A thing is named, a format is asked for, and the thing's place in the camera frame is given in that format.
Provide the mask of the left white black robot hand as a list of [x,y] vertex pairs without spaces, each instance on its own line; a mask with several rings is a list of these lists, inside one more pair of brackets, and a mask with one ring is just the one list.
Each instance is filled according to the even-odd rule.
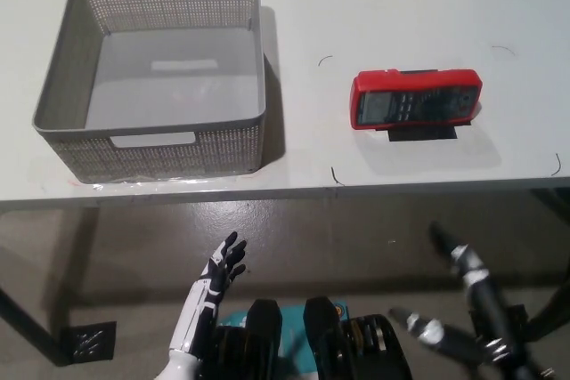
[[216,326],[218,309],[233,281],[246,270],[245,239],[236,243],[233,231],[210,256],[199,278],[192,284],[177,321],[169,349],[202,360]]

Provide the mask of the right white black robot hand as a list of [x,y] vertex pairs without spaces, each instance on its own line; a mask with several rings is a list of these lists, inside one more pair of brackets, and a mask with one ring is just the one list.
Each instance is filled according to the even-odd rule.
[[436,252],[451,265],[452,273],[461,279],[470,309],[482,316],[491,338],[477,339],[457,327],[403,307],[391,308],[389,316],[428,349],[465,365],[523,360],[525,347],[509,320],[501,293],[476,251],[437,222],[429,226],[428,236]]

